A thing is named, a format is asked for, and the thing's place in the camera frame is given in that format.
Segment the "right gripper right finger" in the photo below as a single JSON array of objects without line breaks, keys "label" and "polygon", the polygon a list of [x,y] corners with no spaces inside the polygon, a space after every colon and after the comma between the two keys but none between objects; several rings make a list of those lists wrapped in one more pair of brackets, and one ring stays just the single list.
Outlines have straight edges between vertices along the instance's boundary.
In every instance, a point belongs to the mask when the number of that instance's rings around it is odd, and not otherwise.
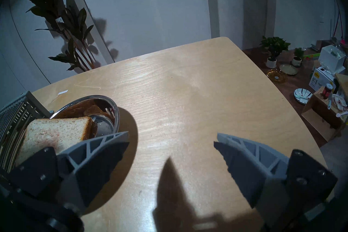
[{"label": "right gripper right finger", "polygon": [[338,178],[300,149],[287,157],[256,141],[217,133],[214,147],[263,228],[300,228],[325,209]]}]

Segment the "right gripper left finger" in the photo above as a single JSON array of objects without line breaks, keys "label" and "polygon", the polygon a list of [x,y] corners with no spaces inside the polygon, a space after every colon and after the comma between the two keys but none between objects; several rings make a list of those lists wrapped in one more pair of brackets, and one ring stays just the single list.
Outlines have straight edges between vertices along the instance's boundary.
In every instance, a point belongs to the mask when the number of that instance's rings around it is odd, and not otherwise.
[{"label": "right gripper left finger", "polygon": [[9,173],[9,182],[30,196],[87,208],[129,145],[127,131],[81,141],[56,154],[45,147]]}]

